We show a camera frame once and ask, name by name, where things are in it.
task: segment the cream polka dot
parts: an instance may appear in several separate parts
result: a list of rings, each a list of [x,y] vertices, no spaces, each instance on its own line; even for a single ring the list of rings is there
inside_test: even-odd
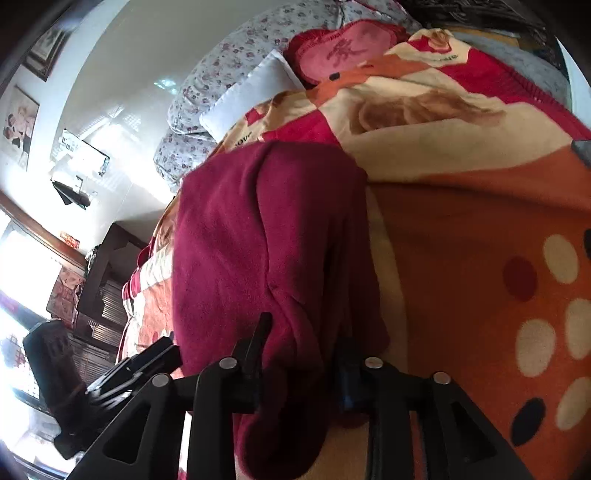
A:
[[[524,322],[515,342],[517,367],[526,377],[537,377],[550,363],[556,347],[556,333],[545,320]]]
[[[591,378],[581,377],[572,382],[560,399],[556,409],[556,426],[570,430],[583,420],[591,408]]]
[[[550,235],[544,241],[544,260],[559,283],[572,283],[579,274],[579,259],[570,242],[562,235]]]
[[[582,360],[591,351],[591,301],[574,299],[566,309],[566,344],[571,356]]]

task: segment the orange blanket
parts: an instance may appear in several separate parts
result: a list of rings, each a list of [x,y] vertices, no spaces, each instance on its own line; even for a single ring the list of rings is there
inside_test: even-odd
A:
[[[385,358],[448,372],[538,480],[566,480],[591,437],[591,171],[571,149],[591,132],[511,69],[421,30],[259,105],[218,151],[268,139],[339,145],[368,173]],[[173,328],[176,208],[126,288],[135,347],[146,325]],[[306,477],[362,478],[365,442],[335,427]]]

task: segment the red fleece blanket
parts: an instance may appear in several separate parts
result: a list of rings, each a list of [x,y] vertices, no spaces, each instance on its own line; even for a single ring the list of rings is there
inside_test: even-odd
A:
[[[221,153],[183,183],[173,260],[183,373],[230,354],[261,312],[274,318],[261,409],[235,419],[235,452],[253,478],[295,478],[314,462],[339,335],[368,354],[388,344],[365,183],[341,149],[274,141]]]

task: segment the window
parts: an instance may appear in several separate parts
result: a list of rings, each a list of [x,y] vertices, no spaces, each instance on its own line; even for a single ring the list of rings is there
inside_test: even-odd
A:
[[[0,213],[0,290],[48,319],[47,301],[61,264],[49,249]]]
[[[61,264],[53,253],[0,210],[0,290],[50,318],[47,302]],[[76,461],[64,460],[51,442],[60,429],[46,413],[22,348],[27,329],[0,309],[0,439],[19,457],[64,477]]]

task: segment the polka dot pattern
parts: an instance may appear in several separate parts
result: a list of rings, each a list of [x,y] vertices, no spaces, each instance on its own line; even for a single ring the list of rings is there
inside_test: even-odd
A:
[[[580,377],[570,384],[556,409],[556,426],[570,430],[583,420],[591,408],[591,378]]]
[[[517,367],[525,377],[537,377],[548,367],[556,348],[556,333],[545,320],[524,322],[517,333]]]
[[[585,248],[587,258],[591,259],[591,228],[585,230],[583,234],[583,247]]]
[[[591,301],[574,299],[566,309],[566,344],[571,356],[582,360],[591,351]]]
[[[570,284],[579,275],[579,257],[562,235],[550,235],[544,242],[544,260],[557,282]]]
[[[528,301],[538,287],[535,268],[523,257],[511,258],[503,268],[503,283],[507,291],[519,301]]]
[[[518,447],[529,442],[540,429],[546,415],[546,405],[541,398],[530,398],[511,423],[511,443]]]

